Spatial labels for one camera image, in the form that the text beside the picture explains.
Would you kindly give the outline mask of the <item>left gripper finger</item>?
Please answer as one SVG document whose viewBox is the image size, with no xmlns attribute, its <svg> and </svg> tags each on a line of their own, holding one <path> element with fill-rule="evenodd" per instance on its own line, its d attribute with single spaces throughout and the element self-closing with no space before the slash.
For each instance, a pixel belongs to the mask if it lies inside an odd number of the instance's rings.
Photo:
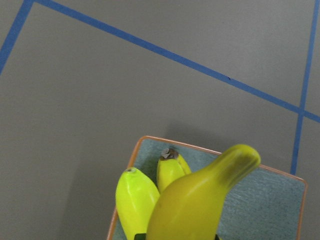
<svg viewBox="0 0 320 240">
<path fill-rule="evenodd" d="M 134 240 L 146 240 L 147 234 L 146 233 L 137 233 L 134 236 Z"/>
</svg>

